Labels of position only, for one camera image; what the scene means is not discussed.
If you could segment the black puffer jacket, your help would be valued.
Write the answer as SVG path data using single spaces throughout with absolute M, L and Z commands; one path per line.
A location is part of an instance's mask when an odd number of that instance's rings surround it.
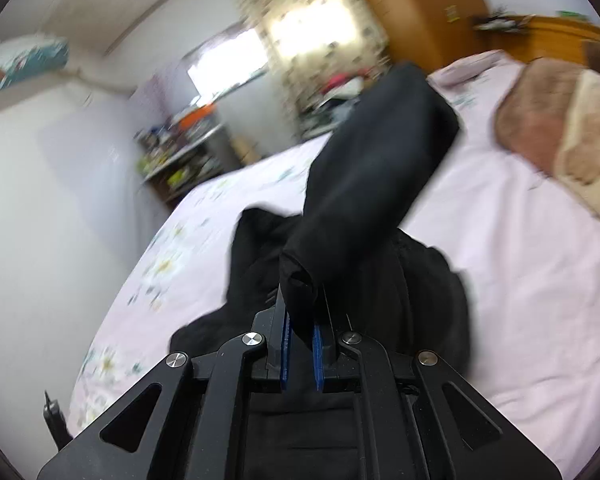
M 189 479 L 453 479 L 457 434 L 418 357 L 453 378 L 469 362 L 468 300 L 436 248 L 401 224 L 460 125 L 415 65 L 364 93 L 315 157 L 303 209 L 253 206 L 230 246 L 222 307 L 177 330 L 188 364 L 176 397 Z M 288 382 L 256 390 L 263 337 L 251 328 L 280 288 L 290 324 Z M 349 319 L 340 355 L 317 391 L 312 337 L 324 292 Z

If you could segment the clothes pile under window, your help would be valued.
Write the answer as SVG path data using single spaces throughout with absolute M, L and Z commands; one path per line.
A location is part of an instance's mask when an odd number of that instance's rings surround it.
M 333 76 L 323 90 L 314 94 L 302 108 L 299 115 L 300 138 L 309 140 L 337 129 L 377 78 L 370 70 Z

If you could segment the cluttered wooden shelf unit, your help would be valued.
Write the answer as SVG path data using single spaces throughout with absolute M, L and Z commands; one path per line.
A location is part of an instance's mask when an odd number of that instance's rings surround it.
M 134 140 L 143 151 L 137 163 L 143 184 L 171 210 L 196 186 L 242 169 L 213 104 L 189 107 L 163 125 L 137 131 Z

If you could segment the pink floral bed sheet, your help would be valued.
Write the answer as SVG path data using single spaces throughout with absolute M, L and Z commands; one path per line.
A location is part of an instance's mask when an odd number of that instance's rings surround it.
M 451 64 L 443 94 L 463 132 L 403 222 L 468 287 L 469 379 L 559 468 L 600 447 L 600 220 L 498 146 L 493 115 L 521 64 L 501 51 Z M 240 213 L 302 208 L 315 139 L 194 188 L 150 242 L 88 349 L 67 422 L 78 434 L 168 352 L 172 334 L 224 300 Z

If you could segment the patterned window curtain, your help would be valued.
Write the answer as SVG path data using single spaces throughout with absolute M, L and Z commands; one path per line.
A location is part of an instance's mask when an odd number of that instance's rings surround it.
M 339 74 L 379 76 L 388 36 L 366 0 L 236 0 L 268 52 L 285 115 L 302 133 L 301 114 Z

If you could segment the brown beige plush blanket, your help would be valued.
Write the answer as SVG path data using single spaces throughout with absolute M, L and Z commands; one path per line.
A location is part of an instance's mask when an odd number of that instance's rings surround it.
M 600 218 L 600 73 L 554 58 L 532 61 L 498 107 L 494 134 Z

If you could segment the orange wooden wardrobe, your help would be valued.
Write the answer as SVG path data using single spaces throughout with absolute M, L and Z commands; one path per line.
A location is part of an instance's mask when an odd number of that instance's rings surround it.
M 394 62 L 411 61 L 432 73 L 486 50 L 474 19 L 488 13 L 484 0 L 366 0 L 389 38 Z

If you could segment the wooden headboard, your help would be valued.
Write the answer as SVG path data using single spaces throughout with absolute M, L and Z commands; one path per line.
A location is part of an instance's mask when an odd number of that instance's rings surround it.
M 552 16 L 495 15 L 474 18 L 474 29 L 489 50 L 502 50 L 511 58 L 529 63 L 536 58 L 588 64 L 587 44 L 600 44 L 600 26 Z

